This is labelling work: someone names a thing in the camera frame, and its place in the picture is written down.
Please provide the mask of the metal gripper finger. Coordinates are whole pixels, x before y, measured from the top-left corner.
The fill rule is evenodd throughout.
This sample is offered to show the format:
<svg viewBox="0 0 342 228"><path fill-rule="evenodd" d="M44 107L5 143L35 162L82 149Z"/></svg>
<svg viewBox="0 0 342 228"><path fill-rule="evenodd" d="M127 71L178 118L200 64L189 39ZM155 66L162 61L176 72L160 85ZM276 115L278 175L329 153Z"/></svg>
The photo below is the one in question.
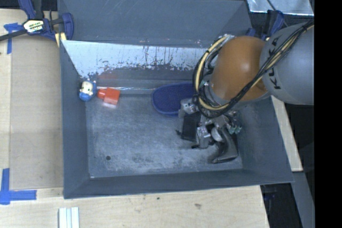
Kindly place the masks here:
<svg viewBox="0 0 342 228"><path fill-rule="evenodd" d="M186 114L191 115L198 112L197 105L192 98L182 99L180 101L180 109L178 110L178 117L185 117Z"/></svg>
<svg viewBox="0 0 342 228"><path fill-rule="evenodd" d="M214 145L214 140L205 126L198 127L196 130L197 145L200 149L206 149Z"/></svg>

